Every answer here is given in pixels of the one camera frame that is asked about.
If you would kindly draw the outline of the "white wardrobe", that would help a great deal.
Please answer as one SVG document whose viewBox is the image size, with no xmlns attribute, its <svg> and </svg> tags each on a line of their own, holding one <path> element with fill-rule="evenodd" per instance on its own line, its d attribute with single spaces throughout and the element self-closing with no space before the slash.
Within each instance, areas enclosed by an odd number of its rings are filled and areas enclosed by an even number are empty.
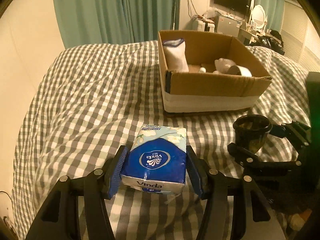
<svg viewBox="0 0 320 240">
<path fill-rule="evenodd" d="M 280 34 L 286 57 L 311 72 L 319 72 L 319 35 L 296 0 L 284 0 Z"/>
</svg>

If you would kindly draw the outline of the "silver mini fridge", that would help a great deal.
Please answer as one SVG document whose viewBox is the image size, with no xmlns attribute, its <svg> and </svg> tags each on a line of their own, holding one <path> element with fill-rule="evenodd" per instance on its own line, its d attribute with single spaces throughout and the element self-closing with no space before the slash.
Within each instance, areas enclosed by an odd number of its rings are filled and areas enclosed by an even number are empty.
<svg viewBox="0 0 320 240">
<path fill-rule="evenodd" d="M 225 16 L 217 16 L 215 21 L 215 31 L 220 34 L 238 37 L 240 22 Z"/>
</svg>

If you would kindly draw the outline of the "green curtain right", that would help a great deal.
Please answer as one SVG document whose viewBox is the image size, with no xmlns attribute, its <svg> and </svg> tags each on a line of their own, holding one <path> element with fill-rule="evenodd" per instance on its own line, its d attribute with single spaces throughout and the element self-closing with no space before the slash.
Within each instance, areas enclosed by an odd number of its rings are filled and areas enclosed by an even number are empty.
<svg viewBox="0 0 320 240">
<path fill-rule="evenodd" d="M 267 29 L 280 31 L 283 21 L 285 0 L 255 0 L 255 5 L 261 5 L 267 16 Z"/>
</svg>

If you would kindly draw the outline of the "white tube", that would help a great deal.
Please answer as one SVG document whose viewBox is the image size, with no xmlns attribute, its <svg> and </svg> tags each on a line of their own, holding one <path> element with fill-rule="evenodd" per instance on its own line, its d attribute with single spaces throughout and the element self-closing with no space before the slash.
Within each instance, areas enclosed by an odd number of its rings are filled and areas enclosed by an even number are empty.
<svg viewBox="0 0 320 240">
<path fill-rule="evenodd" d="M 200 67 L 199 68 L 199 73 L 206 73 L 206 68 Z"/>
</svg>

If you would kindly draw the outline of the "brown cardboard box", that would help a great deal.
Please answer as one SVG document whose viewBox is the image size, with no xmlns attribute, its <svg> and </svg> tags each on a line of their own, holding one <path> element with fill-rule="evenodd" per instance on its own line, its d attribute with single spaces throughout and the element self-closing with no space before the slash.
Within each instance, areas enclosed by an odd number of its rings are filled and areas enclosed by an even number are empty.
<svg viewBox="0 0 320 240">
<path fill-rule="evenodd" d="M 189 72 L 170 72 L 162 43 L 185 40 Z M 168 113 L 235 111 L 252 107 L 272 82 L 260 61 L 235 37 L 194 30 L 161 30 L 158 58 L 164 110 Z M 214 61 L 230 59 L 252 77 L 214 74 Z M 199 73 L 199 68 L 206 73 Z"/>
</svg>

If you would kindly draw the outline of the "black wall television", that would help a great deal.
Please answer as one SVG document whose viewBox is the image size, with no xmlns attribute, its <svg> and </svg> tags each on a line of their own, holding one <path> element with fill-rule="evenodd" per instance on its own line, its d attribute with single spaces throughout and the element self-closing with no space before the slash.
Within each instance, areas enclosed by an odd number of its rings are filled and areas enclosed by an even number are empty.
<svg viewBox="0 0 320 240">
<path fill-rule="evenodd" d="M 214 0 L 215 4 L 239 12 L 244 16 L 250 15 L 251 2 L 252 0 Z"/>
</svg>

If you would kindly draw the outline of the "green curtain left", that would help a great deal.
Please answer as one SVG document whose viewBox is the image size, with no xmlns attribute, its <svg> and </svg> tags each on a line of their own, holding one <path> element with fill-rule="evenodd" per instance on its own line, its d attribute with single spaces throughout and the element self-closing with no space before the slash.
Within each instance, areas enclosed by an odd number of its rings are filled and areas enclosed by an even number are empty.
<svg viewBox="0 0 320 240">
<path fill-rule="evenodd" d="M 153 41 L 179 26 L 179 0 L 53 1 L 65 48 Z"/>
</svg>

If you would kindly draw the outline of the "white suitcase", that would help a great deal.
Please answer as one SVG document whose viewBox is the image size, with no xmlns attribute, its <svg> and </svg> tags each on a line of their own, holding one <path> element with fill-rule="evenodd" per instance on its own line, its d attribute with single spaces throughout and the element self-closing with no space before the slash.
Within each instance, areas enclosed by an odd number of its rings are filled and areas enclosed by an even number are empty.
<svg viewBox="0 0 320 240">
<path fill-rule="evenodd" d="M 214 33 L 215 32 L 215 23 L 214 22 L 207 22 L 207 21 L 203 21 L 200 19 L 196 19 L 193 22 L 193 30 L 196 31 L 207 31 L 210 33 Z"/>
</svg>

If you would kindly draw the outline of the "white toy figure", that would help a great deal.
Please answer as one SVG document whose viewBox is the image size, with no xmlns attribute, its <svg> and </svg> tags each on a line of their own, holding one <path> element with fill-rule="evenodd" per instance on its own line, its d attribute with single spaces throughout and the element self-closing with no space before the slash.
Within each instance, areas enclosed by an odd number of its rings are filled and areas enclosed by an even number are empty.
<svg viewBox="0 0 320 240">
<path fill-rule="evenodd" d="M 235 66 L 236 63 L 230 59 L 220 58 L 214 61 L 215 71 L 214 74 L 227 74 L 229 69 L 232 66 Z"/>
</svg>

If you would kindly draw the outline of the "white oval vanity mirror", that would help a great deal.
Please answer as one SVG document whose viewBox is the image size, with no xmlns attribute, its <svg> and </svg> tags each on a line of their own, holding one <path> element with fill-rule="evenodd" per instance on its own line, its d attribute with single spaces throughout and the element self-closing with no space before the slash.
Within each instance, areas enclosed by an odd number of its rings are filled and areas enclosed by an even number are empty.
<svg viewBox="0 0 320 240">
<path fill-rule="evenodd" d="M 264 29 L 267 23 L 267 15 L 264 8 L 261 5 L 255 5 L 251 11 L 250 24 L 255 29 Z"/>
</svg>

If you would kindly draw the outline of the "black garbage bags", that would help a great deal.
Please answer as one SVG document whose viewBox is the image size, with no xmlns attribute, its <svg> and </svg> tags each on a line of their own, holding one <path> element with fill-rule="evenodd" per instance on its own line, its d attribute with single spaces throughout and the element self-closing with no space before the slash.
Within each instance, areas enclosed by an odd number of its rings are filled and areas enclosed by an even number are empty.
<svg viewBox="0 0 320 240">
<path fill-rule="evenodd" d="M 267 35 L 259 36 L 255 45 L 271 49 L 280 55 L 285 55 L 284 42 L 277 30 L 272 29 Z"/>
</svg>

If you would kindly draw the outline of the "white pouch in box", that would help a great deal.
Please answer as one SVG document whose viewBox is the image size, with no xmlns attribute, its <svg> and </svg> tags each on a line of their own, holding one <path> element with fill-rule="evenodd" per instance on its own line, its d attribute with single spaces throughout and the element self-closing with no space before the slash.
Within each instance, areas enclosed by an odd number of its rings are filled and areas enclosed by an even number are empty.
<svg viewBox="0 0 320 240">
<path fill-rule="evenodd" d="M 167 40 L 162 43 L 167 68 L 170 72 L 187 73 L 189 67 L 185 57 L 185 40 L 179 38 L 176 40 Z"/>
</svg>

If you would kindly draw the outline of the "blue Vinda tissue pack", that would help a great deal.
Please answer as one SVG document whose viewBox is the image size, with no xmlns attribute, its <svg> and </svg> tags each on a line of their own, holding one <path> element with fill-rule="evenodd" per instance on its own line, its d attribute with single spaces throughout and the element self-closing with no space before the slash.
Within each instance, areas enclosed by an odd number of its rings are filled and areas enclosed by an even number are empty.
<svg viewBox="0 0 320 240">
<path fill-rule="evenodd" d="M 185 186 L 187 130 L 143 125 L 121 170 L 121 182 L 136 190 L 180 194 Z"/>
</svg>

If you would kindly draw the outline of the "grey white checkered duvet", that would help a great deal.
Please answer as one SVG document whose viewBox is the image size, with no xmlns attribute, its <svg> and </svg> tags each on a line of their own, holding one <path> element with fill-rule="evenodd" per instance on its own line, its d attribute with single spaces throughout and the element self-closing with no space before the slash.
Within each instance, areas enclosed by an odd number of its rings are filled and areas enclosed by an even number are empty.
<svg viewBox="0 0 320 240">
<path fill-rule="evenodd" d="M 255 105 L 181 117 L 163 111 L 157 41 L 63 51 L 40 83 L 18 136 L 12 205 L 19 239 L 61 176 L 83 177 L 101 167 L 120 145 L 133 144 L 143 124 L 186 128 L 187 144 L 230 177 L 242 174 L 227 151 L 238 117 L 260 114 L 276 124 L 297 120 L 311 126 L 308 72 L 272 50 L 248 50 L 272 76 Z M 116 239 L 195 239 L 204 204 L 187 178 L 177 197 L 121 185 L 106 208 Z"/>
</svg>

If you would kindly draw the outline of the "wooden dressing table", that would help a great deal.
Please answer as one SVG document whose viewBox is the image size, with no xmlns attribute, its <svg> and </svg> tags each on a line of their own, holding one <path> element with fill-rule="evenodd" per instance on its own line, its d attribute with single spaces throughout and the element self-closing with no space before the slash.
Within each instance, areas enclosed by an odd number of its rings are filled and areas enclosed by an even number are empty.
<svg viewBox="0 0 320 240">
<path fill-rule="evenodd" d="M 253 30 L 251 28 L 247 29 L 239 29 L 238 33 L 238 40 L 242 42 L 243 44 L 245 43 L 251 43 L 251 42 L 258 42 L 259 37 L 265 36 L 266 33 L 260 33 L 256 30 Z"/>
</svg>

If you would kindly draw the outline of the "green curtain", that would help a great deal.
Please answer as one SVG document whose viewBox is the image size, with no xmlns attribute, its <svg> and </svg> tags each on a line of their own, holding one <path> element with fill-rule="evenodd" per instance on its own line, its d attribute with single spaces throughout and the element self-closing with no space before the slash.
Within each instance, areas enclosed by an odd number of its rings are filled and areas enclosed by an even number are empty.
<svg viewBox="0 0 320 240">
<path fill-rule="evenodd" d="M 53 1 L 65 48 L 153 41 L 179 26 L 179 0 Z"/>
<path fill-rule="evenodd" d="M 283 21 L 285 0 L 255 0 L 255 5 L 261 5 L 267 16 L 267 29 L 280 31 Z"/>
</svg>

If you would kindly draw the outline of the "white tape roll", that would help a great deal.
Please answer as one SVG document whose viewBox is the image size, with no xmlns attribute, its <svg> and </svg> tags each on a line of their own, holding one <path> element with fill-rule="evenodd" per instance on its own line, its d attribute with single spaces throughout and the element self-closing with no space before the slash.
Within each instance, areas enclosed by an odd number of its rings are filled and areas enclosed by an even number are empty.
<svg viewBox="0 0 320 240">
<path fill-rule="evenodd" d="M 239 75 L 239 76 L 245 76 L 245 77 L 252 77 L 252 73 L 249 69 L 239 66 L 239 65 L 233 65 L 227 70 L 227 74 L 229 75 Z"/>
</svg>

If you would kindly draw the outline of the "black plastic cup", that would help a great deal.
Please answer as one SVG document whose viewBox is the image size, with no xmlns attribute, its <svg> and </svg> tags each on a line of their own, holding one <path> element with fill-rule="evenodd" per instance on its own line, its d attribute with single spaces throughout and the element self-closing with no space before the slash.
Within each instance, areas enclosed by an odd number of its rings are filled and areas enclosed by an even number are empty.
<svg viewBox="0 0 320 240">
<path fill-rule="evenodd" d="M 235 144 L 249 152 L 257 153 L 265 143 L 272 124 L 267 117 L 252 114 L 244 115 L 233 123 L 235 130 Z"/>
</svg>

